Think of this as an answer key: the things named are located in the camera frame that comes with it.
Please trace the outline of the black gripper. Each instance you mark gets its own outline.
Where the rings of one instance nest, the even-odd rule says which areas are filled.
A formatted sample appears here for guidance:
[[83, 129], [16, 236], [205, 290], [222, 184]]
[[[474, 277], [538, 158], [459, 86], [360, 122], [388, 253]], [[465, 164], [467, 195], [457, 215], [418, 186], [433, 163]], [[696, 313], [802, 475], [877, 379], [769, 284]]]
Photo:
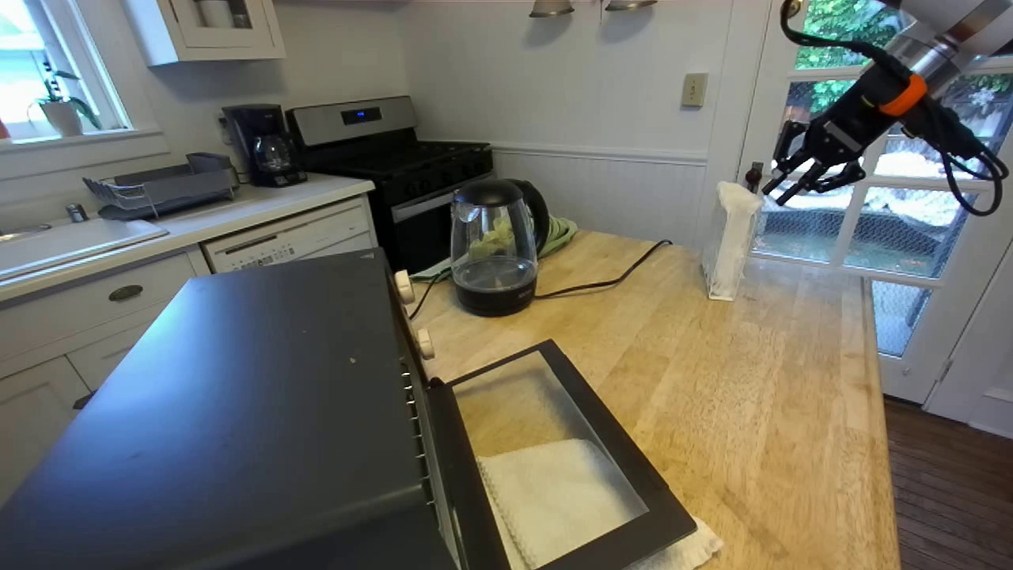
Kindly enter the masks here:
[[901, 64], [867, 67], [823, 113], [807, 125], [783, 125], [771, 157], [775, 169], [763, 184], [763, 197], [787, 205], [796, 195], [827, 195], [865, 181], [865, 148], [928, 94], [928, 81]]

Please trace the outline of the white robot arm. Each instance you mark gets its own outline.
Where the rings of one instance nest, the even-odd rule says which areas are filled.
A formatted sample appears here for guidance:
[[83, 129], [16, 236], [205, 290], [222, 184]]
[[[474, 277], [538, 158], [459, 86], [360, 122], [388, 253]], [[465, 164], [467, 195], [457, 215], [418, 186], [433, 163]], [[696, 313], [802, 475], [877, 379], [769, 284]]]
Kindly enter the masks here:
[[988, 212], [1004, 199], [1011, 169], [983, 146], [956, 110], [940, 102], [975, 64], [1007, 53], [1013, 46], [1013, 0], [882, 0], [909, 12], [912, 26], [887, 48], [861, 38], [823, 38], [791, 26], [791, 0], [783, 0], [783, 36], [796, 48], [841, 48], [869, 62], [869, 67], [807, 125], [787, 122], [775, 143], [775, 172], [763, 195], [785, 205], [796, 195], [827, 195], [865, 179], [861, 157], [890, 127], [925, 139], [943, 163], [953, 199], [977, 215], [956, 172], [993, 186]]

